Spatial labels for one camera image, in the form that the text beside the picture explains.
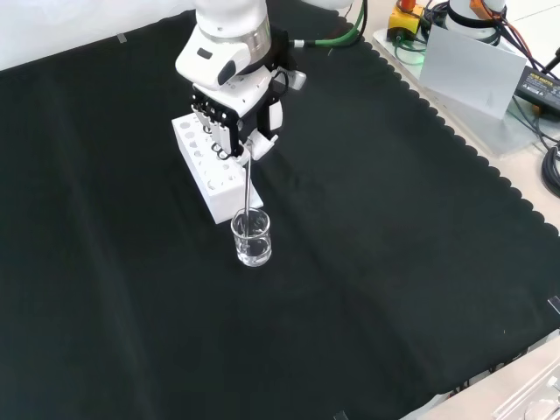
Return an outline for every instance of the black tablecloth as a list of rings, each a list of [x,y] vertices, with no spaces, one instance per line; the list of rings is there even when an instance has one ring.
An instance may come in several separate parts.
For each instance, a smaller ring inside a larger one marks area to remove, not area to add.
[[[0,73],[1,418],[395,419],[555,327],[557,231],[365,44],[295,54],[244,268],[172,132],[193,25]]]

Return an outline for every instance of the clear liquid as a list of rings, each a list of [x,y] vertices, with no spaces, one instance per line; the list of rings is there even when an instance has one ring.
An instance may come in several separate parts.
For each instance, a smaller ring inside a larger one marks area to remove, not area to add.
[[[259,267],[265,264],[272,255],[270,238],[263,237],[258,239],[236,239],[237,257],[248,267]]]

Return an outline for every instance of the cable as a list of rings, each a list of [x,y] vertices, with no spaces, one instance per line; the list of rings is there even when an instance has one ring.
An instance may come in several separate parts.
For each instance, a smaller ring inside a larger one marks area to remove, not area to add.
[[[418,19],[420,19],[421,21],[424,19],[422,16],[417,15],[417,14],[414,13],[413,11],[403,9],[403,7],[401,6],[401,0],[398,0],[398,1],[396,2],[396,8],[397,8],[399,11],[401,11],[401,13],[405,13],[405,14],[407,14],[407,15],[414,16],[415,18],[418,18]]]
[[[398,47],[404,51],[410,51],[411,53],[425,53],[426,49],[418,50],[416,48],[410,48],[409,46],[399,44]]]
[[[523,111],[522,106],[519,104],[519,102],[517,101],[517,98],[516,98],[515,96],[513,97],[513,100],[514,100],[515,106],[517,107],[517,109],[519,110],[519,112],[520,112],[520,114],[522,115],[523,119],[527,122],[528,125],[527,125],[525,122],[521,121],[519,118],[517,118],[517,116],[516,116],[515,114],[512,114],[512,113],[510,112],[510,114],[511,114],[512,116],[514,116],[514,117],[517,119],[517,121],[519,121],[521,124],[523,124],[525,127],[527,127],[528,129],[530,129],[531,131],[533,131],[533,132],[534,132],[535,134],[537,134],[538,136],[539,136],[539,134],[540,134],[540,136],[542,136],[542,137],[544,137],[544,138],[550,140],[551,142],[554,142],[555,144],[558,144],[559,140],[556,140],[555,138],[552,138],[551,136],[549,136],[549,135],[547,135],[547,134],[544,134],[544,133],[540,130],[540,127],[535,126],[535,125],[530,121],[529,117],[527,116],[527,114],[525,114],[525,111]]]
[[[449,8],[449,2],[436,4],[430,9],[430,5],[433,0],[430,0],[426,7],[423,9],[423,20],[420,21],[420,32],[424,39],[430,37],[430,30],[433,25],[444,27],[445,17],[447,16],[447,10]]]
[[[350,13],[350,11],[352,10],[352,7],[354,6],[354,3],[350,4],[350,7],[348,7],[348,10],[346,11],[345,15],[344,15],[344,19],[346,19],[348,17],[348,14]],[[342,31],[343,26],[340,28],[336,28],[334,31],[332,31],[329,35],[327,35],[325,37],[325,39],[334,39],[337,35],[339,35],[339,33]]]
[[[348,48],[349,46],[355,46],[361,41],[361,37],[366,30],[366,25],[368,24],[368,1],[362,0],[360,15],[353,28],[346,34],[335,39],[318,39],[318,40],[302,40],[294,39],[290,41],[290,45],[301,48],[301,47],[316,47],[324,46],[329,48]]]
[[[525,112],[523,111],[522,107],[520,106],[519,102],[515,97],[514,97],[514,103],[517,109],[519,109],[519,112],[521,112],[521,115],[523,116],[525,121],[530,126],[530,130],[533,131],[539,137],[539,140],[541,141],[542,145],[547,150],[546,154],[544,155],[544,159],[542,160],[541,180],[544,183],[544,185],[547,187],[547,189],[560,199],[560,172],[558,172],[558,167],[557,167],[557,160],[560,160],[560,156],[558,155],[558,145],[560,144],[560,141],[545,135],[541,131],[540,118],[538,116],[535,119],[535,124],[533,124],[529,120],[527,114],[525,114]],[[554,142],[554,145],[552,147],[548,146],[544,140],[545,138]]]
[[[560,173],[557,167],[558,146],[547,151],[541,166],[541,179],[551,193],[560,198]]]
[[[499,19],[497,19],[495,17],[496,14],[488,8],[486,2],[482,0],[481,3],[488,16],[493,20],[496,31],[498,31],[500,35],[507,40],[507,42],[509,42],[512,46],[519,50],[527,58],[527,60],[531,63],[531,66],[535,70],[538,70],[538,67],[540,67],[541,71],[544,71],[545,66],[533,57],[531,51],[529,50],[529,46],[525,42],[525,39],[523,39],[523,36],[519,33],[519,31],[517,31],[517,29],[515,29],[515,27],[508,22],[508,20],[504,16],[504,13],[499,13]],[[550,73],[550,77],[558,80],[558,78],[553,73]]]
[[[400,40],[395,42],[395,58],[399,60],[401,63],[406,64],[407,66],[421,66],[424,61],[420,61],[419,63],[410,63],[409,61],[405,61],[399,57],[399,48],[403,49],[403,46],[400,44]],[[415,53],[420,53],[425,50],[416,50]]]

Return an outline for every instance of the white wall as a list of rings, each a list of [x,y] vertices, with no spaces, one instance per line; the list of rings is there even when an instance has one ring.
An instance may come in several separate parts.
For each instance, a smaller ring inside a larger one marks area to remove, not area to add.
[[[191,0],[0,0],[0,69],[157,22]]]

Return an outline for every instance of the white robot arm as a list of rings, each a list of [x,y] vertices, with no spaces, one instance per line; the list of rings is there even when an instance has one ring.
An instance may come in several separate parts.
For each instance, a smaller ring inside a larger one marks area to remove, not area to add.
[[[306,0],[325,9],[352,0]],[[194,0],[197,25],[176,62],[192,82],[192,110],[211,133],[219,157],[243,165],[250,141],[258,160],[277,140],[283,124],[279,94],[271,81],[282,76],[299,88],[305,75],[295,72],[287,33],[270,28],[265,0]]]

